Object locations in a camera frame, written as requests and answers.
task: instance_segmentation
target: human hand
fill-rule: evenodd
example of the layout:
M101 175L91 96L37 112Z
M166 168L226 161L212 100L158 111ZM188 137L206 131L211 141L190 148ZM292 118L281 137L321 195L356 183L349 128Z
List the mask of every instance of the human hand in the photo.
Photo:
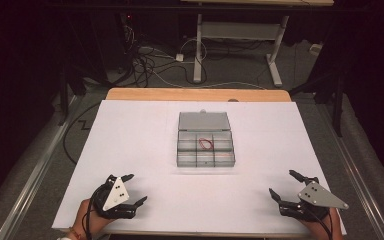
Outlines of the human hand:
M343 240L342 231L341 231L341 220L336 208L330 208L330 216L326 216L322 222L328 227L328 229L332 232L332 240ZM307 222L303 220L299 220L304 226L310 230L311 235L315 237L317 240L329 240L329 236L325 229L319 222Z
M72 230L67 233L66 237L72 240L83 240L87 239L86 233L84 231L83 226L86 228L86 213L88 210L90 199L83 200L80 204L79 210L77 211L76 220L74 221ZM99 233L105 226L109 223L113 222L115 219L106 219L100 217L98 213L94 210L94 206L92 205L90 218L89 218L89 231L92 235Z

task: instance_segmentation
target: dark background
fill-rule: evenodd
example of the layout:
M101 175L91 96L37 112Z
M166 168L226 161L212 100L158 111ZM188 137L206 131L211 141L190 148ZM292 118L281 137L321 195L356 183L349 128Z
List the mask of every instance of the dark background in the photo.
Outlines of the dark background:
M158 4L177 2L158 1ZM336 1L335 4L359 7L370 2ZM373 2L374 11L367 16L348 15L336 20L330 41L326 42L312 75L317 76L346 61L345 93L384 165L384 0ZM81 92L81 76L105 81L105 70L117 67L114 61L123 61L124 57L122 54L111 55L114 51L104 47L123 49L114 30L117 25L111 20L112 15L101 14L106 20L97 20L102 18L93 14L74 14L68 22L66 15L45 9L43 5L43 2L33 0L0 0L0 185L54 113L51 101L58 93L63 66L70 70L71 87ZM173 48L184 35L191 37L195 32L196 18L193 15L134 16L135 28ZM315 16L291 17L285 42L294 44L307 39L319 43L325 40L327 26L333 19L314 19ZM85 62L85 55L91 62Z

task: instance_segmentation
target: gray compartment box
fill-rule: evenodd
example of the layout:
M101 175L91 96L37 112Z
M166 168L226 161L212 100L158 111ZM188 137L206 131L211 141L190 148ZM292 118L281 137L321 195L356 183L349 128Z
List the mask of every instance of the gray compartment box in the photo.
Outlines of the gray compartment box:
M181 112L178 167L233 167L235 154L225 112Z

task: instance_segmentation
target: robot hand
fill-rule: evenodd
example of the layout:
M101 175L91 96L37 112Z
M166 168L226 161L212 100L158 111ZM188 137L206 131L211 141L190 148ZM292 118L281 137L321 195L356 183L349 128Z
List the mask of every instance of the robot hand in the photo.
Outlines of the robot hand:
M306 187L298 193L299 203L283 201L280 196L269 188L273 200L279 204L282 216L293 217L307 222L317 222L329 214L329 208L348 209L348 205L335 195L319 185L317 178L307 178L290 170L289 174L299 182L305 182Z
M105 184L101 185L95 192L93 203L97 213L107 219L126 218L132 219L136 216L136 210L142 206L147 197L143 197L134 204L124 204L129 199L124 182L133 178L133 174L123 177L110 175Z

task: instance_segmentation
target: white table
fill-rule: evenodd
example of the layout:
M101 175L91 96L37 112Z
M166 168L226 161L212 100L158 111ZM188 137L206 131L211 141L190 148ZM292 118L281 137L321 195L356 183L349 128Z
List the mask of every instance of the white table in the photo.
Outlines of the white table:
M179 112L202 109L227 112L233 168L176 166ZM111 223L107 233L303 237L307 229L281 216L268 191L299 201L297 193L305 185L289 175L290 169L317 176L328 189L293 102L106 100L52 227L66 231L80 201L110 174L135 174L126 182L129 202L143 196L148 200L134 219Z
M281 6L332 6L333 0L182 0L184 2L220 3L220 4L260 4ZM194 82L201 82L202 70L202 38L229 38L229 39L251 39L251 40L274 40L273 52L266 55L266 60L273 83L276 87L282 87L282 80L276 66L276 57L282 43L289 16L283 16L279 24L257 24L257 23L232 23L232 22L204 22L202 14L198 14L196 34L196 55L194 65Z

